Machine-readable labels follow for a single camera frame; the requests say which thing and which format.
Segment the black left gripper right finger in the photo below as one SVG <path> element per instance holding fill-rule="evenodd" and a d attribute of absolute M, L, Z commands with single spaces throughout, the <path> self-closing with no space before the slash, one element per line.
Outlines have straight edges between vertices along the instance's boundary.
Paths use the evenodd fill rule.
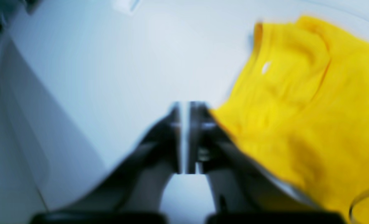
<path fill-rule="evenodd" d="M 236 147 L 206 103 L 189 104 L 187 174 L 206 175 L 216 214 L 207 224 L 345 224 Z"/>

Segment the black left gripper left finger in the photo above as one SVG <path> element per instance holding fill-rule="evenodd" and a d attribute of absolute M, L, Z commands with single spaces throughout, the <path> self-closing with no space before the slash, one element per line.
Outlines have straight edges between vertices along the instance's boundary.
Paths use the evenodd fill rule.
<path fill-rule="evenodd" d="M 63 209 L 34 215 L 31 224 L 167 224 L 160 205 L 167 183 L 181 172 L 180 104 L 91 193 Z"/>

